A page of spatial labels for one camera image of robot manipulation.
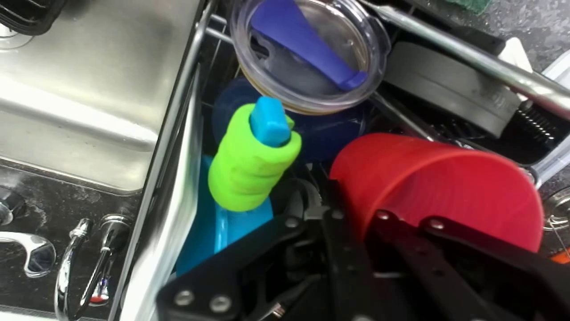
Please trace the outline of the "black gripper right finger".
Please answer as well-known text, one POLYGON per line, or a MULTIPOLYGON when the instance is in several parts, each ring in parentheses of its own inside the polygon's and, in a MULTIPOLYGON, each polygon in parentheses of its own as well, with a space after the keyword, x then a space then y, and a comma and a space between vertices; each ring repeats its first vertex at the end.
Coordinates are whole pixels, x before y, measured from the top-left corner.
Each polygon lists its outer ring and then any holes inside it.
POLYGON ((441 216, 379 210, 366 251, 387 321, 570 321, 570 269, 441 216))

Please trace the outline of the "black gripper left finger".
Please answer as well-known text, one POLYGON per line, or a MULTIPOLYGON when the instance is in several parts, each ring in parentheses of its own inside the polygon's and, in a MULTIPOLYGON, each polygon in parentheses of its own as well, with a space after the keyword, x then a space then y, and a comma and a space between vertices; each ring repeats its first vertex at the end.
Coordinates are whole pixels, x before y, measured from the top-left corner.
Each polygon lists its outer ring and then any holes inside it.
POLYGON ((371 271, 338 185, 322 216, 277 216, 167 282, 158 321, 375 321, 371 271))

